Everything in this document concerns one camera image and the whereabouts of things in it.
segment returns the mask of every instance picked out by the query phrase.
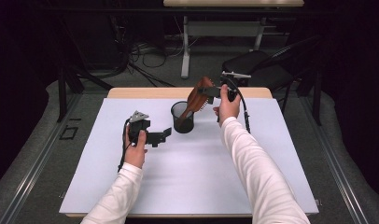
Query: gray carpet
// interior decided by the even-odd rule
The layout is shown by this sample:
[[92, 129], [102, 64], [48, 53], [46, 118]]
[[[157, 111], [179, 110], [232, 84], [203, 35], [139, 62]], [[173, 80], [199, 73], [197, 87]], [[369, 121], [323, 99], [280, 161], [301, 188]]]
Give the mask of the gray carpet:
[[[281, 47], [284, 42], [282, 38], [284, 37], [266, 36], [262, 40], [261, 47], [274, 51]], [[176, 86], [191, 87], [202, 76], [209, 76], [218, 84], [222, 62], [246, 52], [253, 44], [252, 40], [247, 38], [199, 39], [191, 48], [189, 79], [186, 80], [180, 77], [182, 60], [180, 55], [168, 57], [160, 67], [148, 68], [146, 65], [158, 65], [163, 62], [161, 55], [151, 51], [146, 56], [141, 56], [135, 64]], [[116, 87], [152, 86], [139, 73], [130, 71], [128, 69], [123, 74], [106, 78], [105, 81]], [[17, 213], [9, 219], [11, 223], [78, 223], [80, 221], [80, 218], [70, 218], [58, 213], [63, 201], [59, 195], [67, 190], [70, 184], [92, 124], [103, 99], [106, 97], [106, 91], [101, 90], [97, 85], [88, 80], [83, 80], [83, 83], [86, 86], [86, 91], [78, 98], [69, 95], [72, 99], [77, 99], [77, 104], [71, 108], [72, 112], [68, 115], [67, 120], [60, 124], [68, 128], [76, 127], [76, 136], [74, 139], [60, 140], [60, 135], [62, 135], [62, 130], [60, 130], [56, 141], [50, 146], [51, 151], [47, 156], [45, 165], [41, 167], [39, 175], [35, 176], [35, 184], [31, 186], [27, 197], [24, 197], [25, 200], [23, 200], [23, 204], [20, 204], [20, 209], [17, 209]], [[40, 120], [18, 158], [0, 181], [0, 218], [6, 212], [12, 199], [15, 198], [16, 190], [21, 185], [21, 181], [32, 169], [38, 155], [49, 141], [49, 135], [53, 133], [56, 127], [59, 112], [57, 84], [53, 83], [49, 86], [48, 91], [50, 101], [42, 120]], [[277, 98], [280, 94], [281, 92], [278, 92], [274, 96]], [[311, 125], [312, 121], [305, 116], [306, 109], [303, 106], [303, 99], [298, 98], [295, 93], [290, 94], [285, 120], [312, 192], [315, 198], [321, 200], [323, 204], [319, 206], [320, 214], [309, 216], [309, 218], [312, 223], [356, 223], [351, 217], [341, 190], [326, 162], [325, 152]], [[368, 187], [357, 166], [344, 150], [339, 126], [335, 118], [333, 101], [325, 94], [322, 97], [321, 121], [323, 123], [322, 128], [341, 162], [344, 173], [351, 183], [369, 223], [379, 223], [379, 197]], [[145, 222], [144, 220], [130, 219], [128, 223], [163, 223], [165, 221], [148, 219]], [[227, 220], [212, 219], [170, 221], [175, 221], [175, 223], [227, 222]], [[250, 219], [228, 221], [232, 223], [251, 222]]]

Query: white sleeve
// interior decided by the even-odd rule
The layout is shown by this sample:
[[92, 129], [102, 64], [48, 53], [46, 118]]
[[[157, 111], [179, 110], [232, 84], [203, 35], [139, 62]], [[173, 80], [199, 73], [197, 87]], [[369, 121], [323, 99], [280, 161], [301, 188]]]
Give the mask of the white sleeve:
[[137, 199], [142, 178], [142, 169], [123, 163], [113, 185], [81, 223], [124, 223]]
[[221, 139], [247, 192], [253, 223], [309, 223], [273, 159], [236, 118], [224, 120]]

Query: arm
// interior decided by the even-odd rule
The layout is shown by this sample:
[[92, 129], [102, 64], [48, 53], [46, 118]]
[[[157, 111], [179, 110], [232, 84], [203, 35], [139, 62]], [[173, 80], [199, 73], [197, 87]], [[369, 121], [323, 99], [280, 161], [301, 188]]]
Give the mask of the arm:
[[240, 97], [228, 100], [227, 86], [221, 87], [219, 116], [221, 139], [250, 201], [253, 223], [309, 223], [291, 188], [269, 154], [238, 122]]
[[[128, 129], [126, 127], [126, 139], [129, 139]], [[127, 144], [125, 162], [119, 170], [117, 179], [81, 223], [122, 224], [125, 222], [140, 189], [143, 177], [143, 170], [141, 168], [145, 160], [145, 153], [147, 152], [144, 149], [146, 138], [146, 133], [140, 131], [136, 146], [132, 146], [129, 141], [125, 141]]]

